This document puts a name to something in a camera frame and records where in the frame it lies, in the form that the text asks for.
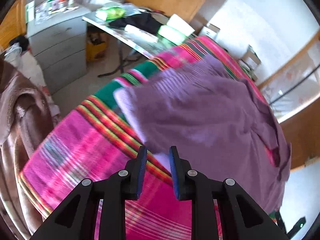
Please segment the purple fleece garment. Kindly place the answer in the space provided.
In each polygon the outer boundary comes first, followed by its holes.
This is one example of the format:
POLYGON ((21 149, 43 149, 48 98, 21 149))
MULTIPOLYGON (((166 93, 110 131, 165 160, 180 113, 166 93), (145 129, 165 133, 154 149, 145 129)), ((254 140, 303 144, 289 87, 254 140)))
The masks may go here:
POLYGON ((229 76, 212 55, 113 94, 140 141, 168 166, 179 156, 208 178, 234 179, 266 213, 279 209, 291 145, 249 81, 229 76))

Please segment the white folding table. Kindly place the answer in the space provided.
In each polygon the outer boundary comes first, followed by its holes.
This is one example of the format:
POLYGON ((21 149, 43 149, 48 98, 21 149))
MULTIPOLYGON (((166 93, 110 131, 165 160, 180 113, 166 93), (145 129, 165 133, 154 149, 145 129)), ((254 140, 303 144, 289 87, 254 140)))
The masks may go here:
POLYGON ((151 42, 136 34, 128 33, 124 29, 110 28, 106 22, 95 16, 95 12, 85 14, 82 16, 82 20, 97 27, 117 40, 119 65, 111 72, 99 74, 97 76, 98 78, 111 76, 117 72, 123 74, 125 67, 137 62, 142 57, 153 59, 159 53, 175 46, 174 43, 162 36, 158 36, 157 42, 151 42))

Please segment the pink plaid bed cover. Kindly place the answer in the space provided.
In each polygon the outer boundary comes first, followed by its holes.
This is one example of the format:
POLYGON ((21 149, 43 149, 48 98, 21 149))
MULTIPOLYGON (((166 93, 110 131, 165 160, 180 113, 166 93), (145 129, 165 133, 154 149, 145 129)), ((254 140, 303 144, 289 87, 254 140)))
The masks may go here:
MULTIPOLYGON (((143 145, 125 119, 114 92, 136 87, 155 75, 212 55, 229 76, 249 81, 256 96, 266 100, 236 61, 212 39, 201 36, 143 62, 72 110, 46 137, 20 174, 20 183, 39 212, 47 217, 84 179, 102 180, 123 168, 143 145)), ((174 197, 170 166, 161 164, 148 150, 141 200, 128 202, 129 239, 190 239, 191 203, 174 197)))

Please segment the wooden door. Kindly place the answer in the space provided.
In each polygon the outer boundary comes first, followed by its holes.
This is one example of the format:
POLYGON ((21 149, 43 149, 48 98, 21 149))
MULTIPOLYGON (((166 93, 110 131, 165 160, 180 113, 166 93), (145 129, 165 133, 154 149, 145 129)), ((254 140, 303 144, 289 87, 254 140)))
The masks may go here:
POLYGON ((291 170, 319 160, 319 99, 280 124, 285 139, 291 143, 291 170))

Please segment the brown coat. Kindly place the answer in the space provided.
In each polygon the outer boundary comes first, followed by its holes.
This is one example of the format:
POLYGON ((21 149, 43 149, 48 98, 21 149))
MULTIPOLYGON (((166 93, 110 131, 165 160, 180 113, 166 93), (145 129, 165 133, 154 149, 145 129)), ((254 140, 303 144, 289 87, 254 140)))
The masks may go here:
POLYGON ((1 61, 1 215, 18 239, 42 224, 18 176, 54 128, 44 94, 13 65, 1 61))

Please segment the curtain with cartoon prints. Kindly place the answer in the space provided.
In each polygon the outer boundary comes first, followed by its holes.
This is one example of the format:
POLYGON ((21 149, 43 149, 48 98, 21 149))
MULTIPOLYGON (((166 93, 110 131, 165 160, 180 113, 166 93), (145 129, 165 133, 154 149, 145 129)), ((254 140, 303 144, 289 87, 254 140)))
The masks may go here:
POLYGON ((319 41, 260 90, 278 122, 319 98, 319 41))

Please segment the white small box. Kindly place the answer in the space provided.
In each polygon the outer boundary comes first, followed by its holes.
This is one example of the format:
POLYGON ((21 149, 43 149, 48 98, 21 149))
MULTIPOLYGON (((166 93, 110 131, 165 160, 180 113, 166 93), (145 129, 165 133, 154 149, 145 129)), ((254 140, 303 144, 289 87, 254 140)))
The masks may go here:
POLYGON ((218 33, 220 31, 220 28, 218 28, 217 26, 208 23, 206 26, 204 26, 200 32, 199 32, 199 36, 207 36, 209 38, 211 38, 212 40, 215 40, 218 33))

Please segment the green tissue pack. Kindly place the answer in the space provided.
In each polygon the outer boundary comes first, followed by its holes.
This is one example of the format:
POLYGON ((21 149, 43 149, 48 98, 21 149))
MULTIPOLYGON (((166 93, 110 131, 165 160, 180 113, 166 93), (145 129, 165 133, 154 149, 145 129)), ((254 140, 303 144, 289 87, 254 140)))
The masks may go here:
POLYGON ((121 7, 102 7, 95 12, 95 16, 102 21, 111 21, 122 18, 125 10, 121 7))

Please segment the black cloth on table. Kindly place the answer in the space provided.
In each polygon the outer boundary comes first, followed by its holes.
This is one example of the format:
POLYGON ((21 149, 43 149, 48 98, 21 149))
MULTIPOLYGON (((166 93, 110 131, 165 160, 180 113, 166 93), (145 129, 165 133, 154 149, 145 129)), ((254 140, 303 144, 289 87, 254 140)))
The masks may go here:
POLYGON ((157 34, 162 24, 155 20, 150 13, 144 12, 116 19, 108 24, 110 28, 125 28, 132 25, 150 34, 157 34))

